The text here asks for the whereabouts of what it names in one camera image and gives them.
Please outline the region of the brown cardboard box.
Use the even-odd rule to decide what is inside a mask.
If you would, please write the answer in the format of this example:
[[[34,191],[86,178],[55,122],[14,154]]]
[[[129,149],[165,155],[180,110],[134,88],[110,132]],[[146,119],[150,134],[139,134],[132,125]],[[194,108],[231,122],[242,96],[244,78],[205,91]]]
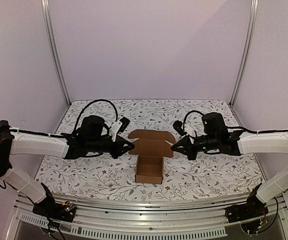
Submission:
[[[128,134],[134,140],[130,155],[137,156],[135,182],[160,185],[164,178],[164,158],[172,158],[171,146],[176,143],[168,131],[135,129]]]

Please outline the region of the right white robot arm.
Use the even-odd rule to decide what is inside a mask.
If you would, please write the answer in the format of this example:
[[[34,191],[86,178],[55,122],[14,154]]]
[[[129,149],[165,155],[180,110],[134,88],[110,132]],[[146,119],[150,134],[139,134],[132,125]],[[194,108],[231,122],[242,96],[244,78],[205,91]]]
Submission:
[[[227,126],[220,113],[211,112],[201,116],[204,134],[176,120],[174,130],[182,137],[171,150],[185,155],[190,161],[202,152],[207,155],[224,154],[242,156],[247,154],[275,153],[288,155],[288,129],[253,131],[241,126]],[[262,210],[262,205],[288,191],[288,169],[277,173],[261,183],[248,196],[242,213],[253,218]]]

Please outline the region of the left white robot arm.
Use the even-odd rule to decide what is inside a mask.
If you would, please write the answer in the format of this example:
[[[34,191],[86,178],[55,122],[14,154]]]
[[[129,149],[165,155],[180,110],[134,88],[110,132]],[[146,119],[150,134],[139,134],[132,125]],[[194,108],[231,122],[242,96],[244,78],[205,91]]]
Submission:
[[[40,155],[77,160],[108,153],[113,159],[117,159],[135,147],[119,135],[129,123],[130,121],[123,117],[112,126],[107,126],[102,117],[90,115],[85,117],[81,126],[72,133],[55,135],[13,128],[8,121],[1,120],[0,180],[26,195],[47,217],[54,217],[59,210],[49,189],[33,180],[26,172],[14,168],[10,157]]]

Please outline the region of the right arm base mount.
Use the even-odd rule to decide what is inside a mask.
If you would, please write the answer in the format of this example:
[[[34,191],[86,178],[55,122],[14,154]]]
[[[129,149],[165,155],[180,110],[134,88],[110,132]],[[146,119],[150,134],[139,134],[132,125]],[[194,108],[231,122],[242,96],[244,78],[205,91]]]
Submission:
[[[260,217],[269,213],[266,203],[257,199],[257,190],[262,184],[257,185],[246,199],[246,203],[233,204],[225,209],[225,217],[229,223],[244,221]]]

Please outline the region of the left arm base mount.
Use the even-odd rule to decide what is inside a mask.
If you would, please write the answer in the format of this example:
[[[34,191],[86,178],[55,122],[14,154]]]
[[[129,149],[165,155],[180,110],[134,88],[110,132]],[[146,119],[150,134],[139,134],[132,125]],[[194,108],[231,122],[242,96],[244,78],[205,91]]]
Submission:
[[[69,201],[57,203],[47,186],[43,183],[41,185],[45,190],[46,198],[40,203],[34,203],[32,212],[46,218],[72,223],[77,206]]]

